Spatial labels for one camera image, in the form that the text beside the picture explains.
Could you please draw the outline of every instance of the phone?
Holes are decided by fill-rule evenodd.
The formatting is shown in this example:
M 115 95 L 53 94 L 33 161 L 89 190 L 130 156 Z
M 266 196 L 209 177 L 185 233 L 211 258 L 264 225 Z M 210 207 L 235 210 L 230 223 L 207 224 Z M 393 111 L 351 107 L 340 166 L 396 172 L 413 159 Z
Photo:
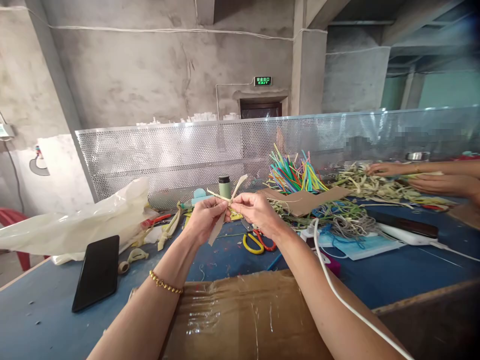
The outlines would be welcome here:
M 439 228 L 423 222 L 408 220 L 403 217 L 389 215 L 384 212 L 375 210 L 367 210 L 368 216 L 374 218 L 378 223 L 390 225 L 391 227 L 406 230 L 408 232 L 423 235 L 431 239 L 436 239 L 439 236 Z
M 71 311 L 76 313 L 117 291 L 120 237 L 88 244 Z

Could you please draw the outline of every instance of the metal partition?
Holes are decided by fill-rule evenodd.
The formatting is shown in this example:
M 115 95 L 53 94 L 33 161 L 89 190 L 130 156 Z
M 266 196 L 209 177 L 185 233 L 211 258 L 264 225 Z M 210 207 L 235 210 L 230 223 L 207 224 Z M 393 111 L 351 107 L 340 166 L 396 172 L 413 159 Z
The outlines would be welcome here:
M 348 112 L 76 131 L 96 196 L 105 199 L 139 177 L 150 180 L 153 207 L 172 208 L 193 190 L 218 190 L 218 176 L 243 190 L 261 188 L 276 143 L 284 154 L 310 151 L 322 176 L 352 161 L 432 160 L 479 151 L 480 107 Z

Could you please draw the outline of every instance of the doorway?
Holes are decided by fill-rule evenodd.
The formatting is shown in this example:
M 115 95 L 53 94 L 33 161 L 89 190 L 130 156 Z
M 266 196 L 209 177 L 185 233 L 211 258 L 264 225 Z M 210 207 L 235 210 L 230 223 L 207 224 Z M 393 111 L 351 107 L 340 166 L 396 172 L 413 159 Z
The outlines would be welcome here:
M 257 101 L 258 99 L 240 99 L 241 119 L 277 118 L 282 116 L 281 102 L 258 103 Z

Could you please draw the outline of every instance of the white plastic bag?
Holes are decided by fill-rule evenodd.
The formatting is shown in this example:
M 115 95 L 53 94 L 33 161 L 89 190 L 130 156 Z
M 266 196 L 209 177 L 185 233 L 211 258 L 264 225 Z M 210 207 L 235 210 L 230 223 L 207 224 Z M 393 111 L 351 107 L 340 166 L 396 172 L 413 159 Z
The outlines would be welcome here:
M 158 216 L 148 205 L 149 180 L 141 177 L 112 196 L 74 214 L 34 216 L 0 229 L 0 249 L 51 255 L 55 264 L 83 260 L 87 245 L 120 236 L 120 252 L 141 231 L 140 223 Z

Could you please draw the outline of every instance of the beaded bracelet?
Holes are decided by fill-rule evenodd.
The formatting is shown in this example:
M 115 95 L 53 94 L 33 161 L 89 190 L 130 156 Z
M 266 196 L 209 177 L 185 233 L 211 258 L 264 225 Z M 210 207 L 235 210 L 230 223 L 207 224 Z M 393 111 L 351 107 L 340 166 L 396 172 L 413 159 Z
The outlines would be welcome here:
M 158 287 L 163 287 L 164 289 L 169 290 L 169 291 L 171 291 L 172 293 L 176 293 L 176 294 L 181 294 L 181 293 L 184 292 L 183 289 L 177 289 L 177 288 L 175 288 L 175 287 L 173 287 L 173 286 L 170 286 L 170 285 L 164 283 L 164 281 L 163 281 L 163 280 L 160 280 L 160 279 L 157 277 L 157 275 L 154 274 L 154 272 L 153 272 L 152 270 L 150 270 L 150 277 L 153 279 L 153 281 L 156 282 L 156 285 L 157 285 Z

